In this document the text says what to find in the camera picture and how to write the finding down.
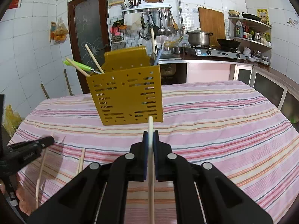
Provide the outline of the person's left hand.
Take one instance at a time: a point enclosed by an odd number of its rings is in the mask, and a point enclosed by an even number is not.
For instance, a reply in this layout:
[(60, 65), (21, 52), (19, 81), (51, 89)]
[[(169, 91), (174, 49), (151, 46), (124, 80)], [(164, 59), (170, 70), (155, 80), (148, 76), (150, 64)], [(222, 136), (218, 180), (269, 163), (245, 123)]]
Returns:
[(20, 180), (20, 176), (18, 174), (16, 174), (16, 180), (17, 180), (16, 196), (19, 199), (19, 208), (27, 216), (30, 216), (32, 212), (35, 211), (36, 209), (35, 204), (30, 198), (31, 195), (23, 187)]

